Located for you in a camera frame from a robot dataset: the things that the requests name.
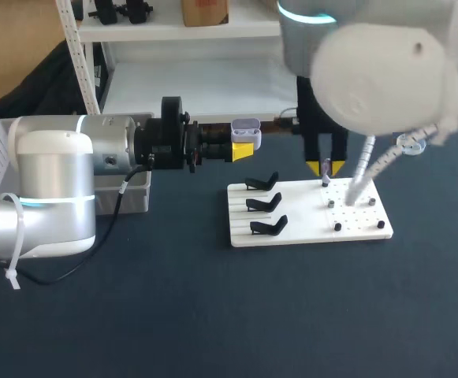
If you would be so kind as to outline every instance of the cardboard box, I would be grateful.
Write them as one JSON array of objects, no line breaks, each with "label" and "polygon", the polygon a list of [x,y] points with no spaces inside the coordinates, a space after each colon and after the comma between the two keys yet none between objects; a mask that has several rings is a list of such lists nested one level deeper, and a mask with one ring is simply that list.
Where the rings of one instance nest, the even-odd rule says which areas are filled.
[{"label": "cardboard box", "polygon": [[185,26],[229,23],[229,0],[181,0]]}]

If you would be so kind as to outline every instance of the hole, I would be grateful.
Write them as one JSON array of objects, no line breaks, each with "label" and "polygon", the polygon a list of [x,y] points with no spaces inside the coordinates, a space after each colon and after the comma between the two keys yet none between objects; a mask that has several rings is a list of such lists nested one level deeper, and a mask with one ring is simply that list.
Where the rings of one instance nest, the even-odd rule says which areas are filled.
[{"label": "hole", "polygon": [[104,162],[105,162],[107,165],[113,167],[114,165],[117,164],[117,159],[115,159],[115,158],[112,157],[112,156],[109,156],[109,157],[107,157],[107,158],[104,160]]},{"label": "hole", "polygon": [[421,55],[423,52],[423,44],[418,42],[415,44],[414,53],[415,55]]}]

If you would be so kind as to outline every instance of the black cable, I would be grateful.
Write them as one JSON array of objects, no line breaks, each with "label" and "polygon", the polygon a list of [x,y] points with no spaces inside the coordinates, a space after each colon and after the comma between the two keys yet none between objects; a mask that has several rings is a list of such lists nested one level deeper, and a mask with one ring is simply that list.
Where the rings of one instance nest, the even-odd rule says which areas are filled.
[{"label": "black cable", "polygon": [[[128,183],[131,180],[131,178],[134,177],[135,174],[141,173],[141,172],[145,172],[146,170],[147,170],[146,167],[140,165],[139,167],[133,169],[125,177],[124,181],[126,183]],[[78,264],[76,264],[73,268],[71,268],[66,273],[64,273],[64,274],[60,275],[59,277],[54,278],[52,280],[44,280],[44,279],[39,278],[39,277],[35,276],[34,274],[28,272],[27,270],[23,270],[22,268],[18,268],[18,267],[16,268],[17,275],[23,276],[24,278],[30,280],[31,282],[33,282],[35,284],[38,284],[38,285],[41,285],[41,286],[50,286],[50,285],[56,284],[56,283],[64,280],[65,278],[71,276],[74,272],[76,272],[82,266],[87,264],[87,262],[89,262],[100,251],[101,247],[107,241],[108,236],[110,236],[110,233],[113,230],[113,227],[114,227],[115,223],[117,222],[118,213],[120,212],[121,200],[122,200],[123,197],[124,197],[124,194],[119,192],[118,193],[118,197],[117,197],[117,204],[115,205],[115,209],[113,211],[113,216],[111,218],[110,225],[108,226],[108,229],[106,230],[106,232],[104,233],[102,238],[98,241],[98,243],[95,246],[93,246],[87,252],[87,254],[85,254],[84,258],[82,258],[81,261]],[[8,267],[9,267],[9,261],[0,261],[0,268],[7,269]]]}]

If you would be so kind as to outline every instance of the white shelf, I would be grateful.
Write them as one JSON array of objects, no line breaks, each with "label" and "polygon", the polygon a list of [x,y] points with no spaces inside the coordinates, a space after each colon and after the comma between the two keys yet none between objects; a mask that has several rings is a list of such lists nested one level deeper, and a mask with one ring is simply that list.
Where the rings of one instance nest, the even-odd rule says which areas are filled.
[{"label": "white shelf", "polygon": [[297,104],[295,77],[273,58],[155,61],[117,64],[103,113],[159,117],[163,96],[181,96],[199,123],[273,120]]},{"label": "white shelf", "polygon": [[155,10],[145,24],[133,25],[119,15],[118,24],[105,26],[94,17],[85,17],[79,29],[81,42],[271,37],[281,33],[278,15],[256,0],[231,0],[228,24],[202,28],[184,26],[180,0],[150,0],[150,5]]}]

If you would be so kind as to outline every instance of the black clip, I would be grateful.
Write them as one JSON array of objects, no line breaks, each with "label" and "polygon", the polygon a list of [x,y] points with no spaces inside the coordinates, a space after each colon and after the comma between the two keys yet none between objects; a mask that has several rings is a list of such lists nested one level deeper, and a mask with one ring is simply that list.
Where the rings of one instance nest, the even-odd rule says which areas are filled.
[{"label": "black clip", "polygon": [[277,205],[279,205],[279,202],[281,202],[281,200],[281,193],[276,193],[274,198],[269,203],[259,201],[257,199],[247,199],[246,207],[248,208],[249,212],[263,211],[265,213],[272,213],[273,211],[275,211]]},{"label": "black clip", "polygon": [[246,190],[248,191],[272,191],[278,180],[279,174],[275,172],[267,182],[256,179],[246,179],[244,183],[246,184]]},{"label": "black clip", "polygon": [[278,236],[288,223],[289,219],[286,215],[281,217],[274,226],[260,222],[251,222],[251,234]]}]

